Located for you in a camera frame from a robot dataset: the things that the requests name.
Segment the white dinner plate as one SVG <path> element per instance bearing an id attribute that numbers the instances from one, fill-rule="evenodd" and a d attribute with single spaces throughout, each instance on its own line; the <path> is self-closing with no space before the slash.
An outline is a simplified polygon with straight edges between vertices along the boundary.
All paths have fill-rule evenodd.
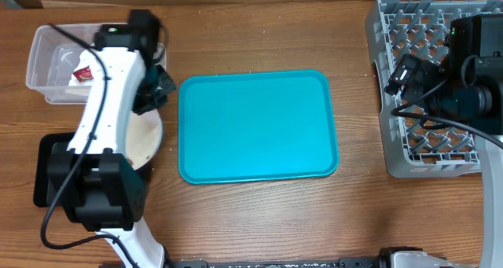
<path id="1" fill-rule="evenodd" d="M 156 109 L 142 115 L 131 113 L 125 153 L 128 162 L 135 170 L 145 166 L 155 156 L 162 136 L 162 119 Z"/>

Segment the red ketchup packet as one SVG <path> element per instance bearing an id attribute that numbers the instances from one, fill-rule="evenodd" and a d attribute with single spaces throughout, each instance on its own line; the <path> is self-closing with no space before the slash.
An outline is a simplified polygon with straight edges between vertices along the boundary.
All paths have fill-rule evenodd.
<path id="1" fill-rule="evenodd" d="M 75 70 L 72 75 L 75 77 L 78 83 L 85 83 L 94 79 L 89 66 Z"/>

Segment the white napkin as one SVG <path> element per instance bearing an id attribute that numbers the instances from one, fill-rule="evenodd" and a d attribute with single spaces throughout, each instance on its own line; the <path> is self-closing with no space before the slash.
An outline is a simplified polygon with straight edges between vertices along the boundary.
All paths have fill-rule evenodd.
<path id="1" fill-rule="evenodd" d="M 90 67 L 90 64 L 93 62 L 93 60 L 94 56 L 88 50 L 82 51 L 82 53 L 79 56 L 79 64 L 74 69 L 74 71 L 80 68 L 85 68 L 87 66 Z M 68 83 L 66 93 L 86 97 L 90 91 L 90 87 L 92 86 L 93 81 L 94 80 L 90 80 L 85 83 L 78 83 L 75 77 L 71 74 L 71 79 Z"/>

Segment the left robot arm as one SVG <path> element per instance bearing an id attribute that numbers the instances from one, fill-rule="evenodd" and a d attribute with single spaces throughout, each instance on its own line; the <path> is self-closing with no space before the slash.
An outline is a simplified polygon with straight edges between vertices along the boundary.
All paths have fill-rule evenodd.
<path id="1" fill-rule="evenodd" d="M 125 24 L 101 25 L 92 45 L 56 30 L 94 57 L 90 66 L 94 82 L 66 150 L 49 158 L 47 175 L 56 193 L 42 221 L 40 239 L 55 250 L 105 239 L 125 267 L 169 267 L 167 249 L 155 240 L 143 217 L 147 179 L 126 154 L 131 114 L 158 109 L 176 89 L 157 50 L 159 35 L 167 29 L 151 11 L 133 9 Z M 57 205 L 91 236 L 69 244 L 49 242 L 47 226 Z"/>

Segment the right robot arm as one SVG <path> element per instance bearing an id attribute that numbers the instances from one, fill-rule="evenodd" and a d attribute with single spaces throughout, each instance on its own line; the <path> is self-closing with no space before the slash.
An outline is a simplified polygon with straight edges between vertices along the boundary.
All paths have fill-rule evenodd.
<path id="1" fill-rule="evenodd" d="M 384 91 L 405 104 L 393 116 L 475 135 L 483 178 L 481 267 L 502 265 L 502 16 L 453 20 L 441 64 L 407 54 Z"/>

